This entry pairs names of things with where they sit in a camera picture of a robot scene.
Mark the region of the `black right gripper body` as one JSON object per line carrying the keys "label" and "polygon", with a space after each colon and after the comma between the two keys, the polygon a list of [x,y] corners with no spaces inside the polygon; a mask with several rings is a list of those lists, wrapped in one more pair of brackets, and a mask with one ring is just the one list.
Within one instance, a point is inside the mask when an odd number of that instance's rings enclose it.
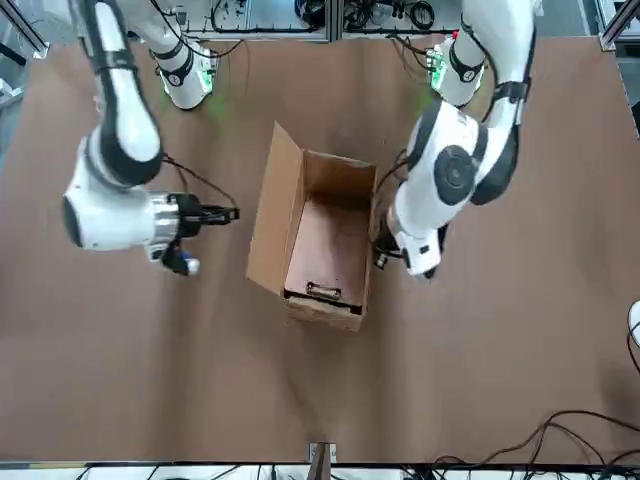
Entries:
{"label": "black right gripper body", "polygon": [[197,236],[202,227],[203,206],[191,193],[175,195],[178,206],[178,236]]}

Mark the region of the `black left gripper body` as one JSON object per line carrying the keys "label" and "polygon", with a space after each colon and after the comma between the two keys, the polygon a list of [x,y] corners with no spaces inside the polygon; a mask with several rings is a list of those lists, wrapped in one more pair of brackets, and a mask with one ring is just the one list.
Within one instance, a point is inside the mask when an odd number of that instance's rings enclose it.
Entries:
{"label": "black left gripper body", "polygon": [[373,264],[378,269],[384,269],[390,259],[404,259],[404,253],[397,248],[392,248],[389,243],[385,243],[381,238],[372,242],[374,259]]}

